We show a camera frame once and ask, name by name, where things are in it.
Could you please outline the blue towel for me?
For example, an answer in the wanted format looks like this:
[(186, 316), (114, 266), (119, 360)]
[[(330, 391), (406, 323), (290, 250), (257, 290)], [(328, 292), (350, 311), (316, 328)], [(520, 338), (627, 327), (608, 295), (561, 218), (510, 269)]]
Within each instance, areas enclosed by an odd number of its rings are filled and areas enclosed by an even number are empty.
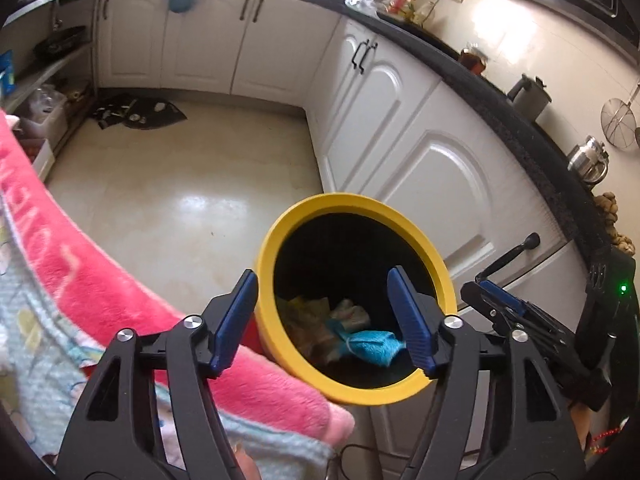
[(405, 341), (385, 330), (360, 330), (349, 333), (337, 320), (329, 320), (326, 327), (337, 338), (336, 345), (329, 353), (330, 362), (338, 361), (345, 356), (354, 356), (363, 362), (387, 368), (406, 348)]

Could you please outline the yellow round trash bin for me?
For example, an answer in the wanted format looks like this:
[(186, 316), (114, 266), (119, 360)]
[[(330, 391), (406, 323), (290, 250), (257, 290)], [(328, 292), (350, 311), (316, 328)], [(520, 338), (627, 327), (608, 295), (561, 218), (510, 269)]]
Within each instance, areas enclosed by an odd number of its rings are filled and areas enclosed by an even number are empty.
[(430, 380), (404, 349), (384, 364), (355, 356), (350, 334), (401, 341), (387, 274), (401, 266), (418, 292), (457, 310), (449, 272), (410, 220), (372, 198), (305, 198), (281, 214), (257, 257), (256, 320), (262, 346), (285, 370), (341, 404), (384, 405), (420, 393)]

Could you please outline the white kitchen base cabinets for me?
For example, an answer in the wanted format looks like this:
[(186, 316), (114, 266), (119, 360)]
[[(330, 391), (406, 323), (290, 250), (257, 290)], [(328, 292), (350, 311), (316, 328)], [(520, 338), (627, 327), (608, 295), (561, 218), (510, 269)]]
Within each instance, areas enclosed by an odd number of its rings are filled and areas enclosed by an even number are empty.
[(100, 0), (104, 88), (216, 92), (300, 107), (323, 188), (371, 196), (433, 242), (454, 284), (530, 233), (539, 248), (497, 275), (576, 327), (586, 269), (533, 167), (380, 26), (304, 0)]

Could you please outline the hello kitty patterned table cloth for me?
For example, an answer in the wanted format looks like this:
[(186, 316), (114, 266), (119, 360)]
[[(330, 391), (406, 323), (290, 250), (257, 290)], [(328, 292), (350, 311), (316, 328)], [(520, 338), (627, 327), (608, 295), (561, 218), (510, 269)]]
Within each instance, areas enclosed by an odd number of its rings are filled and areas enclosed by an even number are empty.
[[(102, 347), (64, 320), (29, 269), (17, 228), (1, 211), (1, 405), (39, 458), (58, 454), (70, 416)], [(232, 445), (241, 445), (265, 479), (322, 479), (334, 449), (294, 431), (221, 412)]]

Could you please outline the black stone countertop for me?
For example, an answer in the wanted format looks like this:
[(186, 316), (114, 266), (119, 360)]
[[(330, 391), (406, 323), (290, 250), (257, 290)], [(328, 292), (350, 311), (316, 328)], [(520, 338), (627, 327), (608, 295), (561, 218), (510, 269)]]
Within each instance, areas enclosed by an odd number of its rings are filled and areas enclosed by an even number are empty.
[(484, 119), (518, 160), (549, 206), (568, 240), (576, 243), (588, 269), (634, 274), (636, 262), (611, 244), (593, 195), (567, 169), (568, 160), (543, 128), (521, 118), (506, 97), (453, 58), (405, 29), (352, 10), (343, 0), (299, 0), (351, 18), (390, 40), (434, 70), (451, 90)]

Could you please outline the steel kettle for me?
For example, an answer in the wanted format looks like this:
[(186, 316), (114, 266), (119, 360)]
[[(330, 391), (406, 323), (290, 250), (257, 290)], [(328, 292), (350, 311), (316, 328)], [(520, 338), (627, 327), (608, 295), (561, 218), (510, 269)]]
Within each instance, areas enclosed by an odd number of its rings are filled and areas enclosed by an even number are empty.
[(593, 136), (587, 136), (583, 144), (575, 145), (567, 159), (567, 169), (590, 188), (602, 182), (608, 175), (608, 152)]

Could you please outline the dark grey jug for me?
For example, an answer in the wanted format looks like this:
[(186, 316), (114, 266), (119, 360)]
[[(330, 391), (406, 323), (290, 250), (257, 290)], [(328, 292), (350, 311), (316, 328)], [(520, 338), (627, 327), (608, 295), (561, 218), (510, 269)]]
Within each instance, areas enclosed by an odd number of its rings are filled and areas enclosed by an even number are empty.
[(517, 110), (530, 122), (536, 122), (544, 109), (552, 102), (546, 85), (539, 78), (530, 78), (523, 74), (506, 94), (514, 110)]

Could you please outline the black floor mat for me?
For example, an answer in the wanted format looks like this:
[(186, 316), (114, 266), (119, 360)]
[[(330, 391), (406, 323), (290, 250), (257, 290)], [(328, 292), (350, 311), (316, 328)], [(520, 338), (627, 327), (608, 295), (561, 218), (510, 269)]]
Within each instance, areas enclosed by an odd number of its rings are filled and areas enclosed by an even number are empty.
[(89, 117), (101, 129), (123, 125), (134, 130), (154, 130), (186, 120), (186, 114), (169, 101), (127, 93), (96, 102)]

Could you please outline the white shelf unit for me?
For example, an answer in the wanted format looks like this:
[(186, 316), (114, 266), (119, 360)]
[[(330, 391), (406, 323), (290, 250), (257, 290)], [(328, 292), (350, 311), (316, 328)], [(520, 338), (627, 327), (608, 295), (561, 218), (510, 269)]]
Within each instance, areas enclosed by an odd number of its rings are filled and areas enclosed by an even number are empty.
[(96, 102), (99, 0), (32, 0), (1, 29), (1, 111), (46, 180)]

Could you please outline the black wok pan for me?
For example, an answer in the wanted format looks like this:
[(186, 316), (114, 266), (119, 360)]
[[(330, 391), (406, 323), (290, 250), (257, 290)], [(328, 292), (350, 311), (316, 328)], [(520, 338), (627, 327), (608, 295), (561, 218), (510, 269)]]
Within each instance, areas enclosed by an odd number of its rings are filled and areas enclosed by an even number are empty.
[(87, 27), (84, 25), (57, 30), (36, 44), (32, 52), (41, 63), (54, 62), (81, 46), (86, 36)]

